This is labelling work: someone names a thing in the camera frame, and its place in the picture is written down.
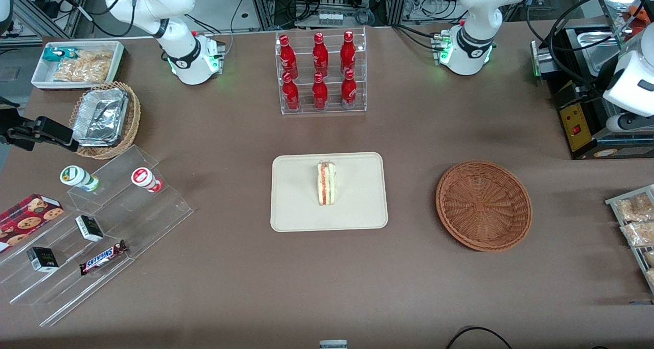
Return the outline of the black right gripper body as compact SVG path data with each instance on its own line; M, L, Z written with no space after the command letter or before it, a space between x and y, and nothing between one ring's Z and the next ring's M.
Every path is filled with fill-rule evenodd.
M23 150L33 150L36 138L34 131L39 126L39 119L22 117L18 108L18 104L1 98L1 142Z

